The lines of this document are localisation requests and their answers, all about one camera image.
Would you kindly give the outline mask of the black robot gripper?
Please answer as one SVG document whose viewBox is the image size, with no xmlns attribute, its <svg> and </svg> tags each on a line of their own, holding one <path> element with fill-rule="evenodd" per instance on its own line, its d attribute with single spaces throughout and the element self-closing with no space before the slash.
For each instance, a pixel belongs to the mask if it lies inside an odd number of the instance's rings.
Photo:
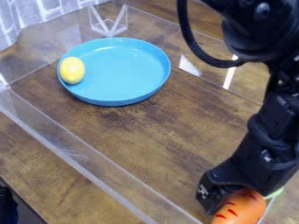
<svg viewBox="0 0 299 224">
<path fill-rule="evenodd" d="M 194 198 L 213 215 L 228 197 L 248 187 L 262 196 L 281 188 L 299 169 L 294 144 L 281 141 L 278 150 L 246 134 L 232 156 L 200 178 Z"/>
</svg>

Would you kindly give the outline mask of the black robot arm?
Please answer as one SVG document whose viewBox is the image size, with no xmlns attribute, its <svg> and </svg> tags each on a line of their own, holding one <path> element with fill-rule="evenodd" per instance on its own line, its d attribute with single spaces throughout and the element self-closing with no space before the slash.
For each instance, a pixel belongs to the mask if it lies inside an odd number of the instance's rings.
<svg viewBox="0 0 299 224">
<path fill-rule="evenodd" d="M 201 0 L 222 16 L 222 34 L 236 60 L 261 62 L 269 72 L 260 110 L 249 117 L 236 151 L 200 178 L 196 200 L 214 214 L 237 191 L 266 196 L 299 171 L 299 0 Z"/>
</svg>

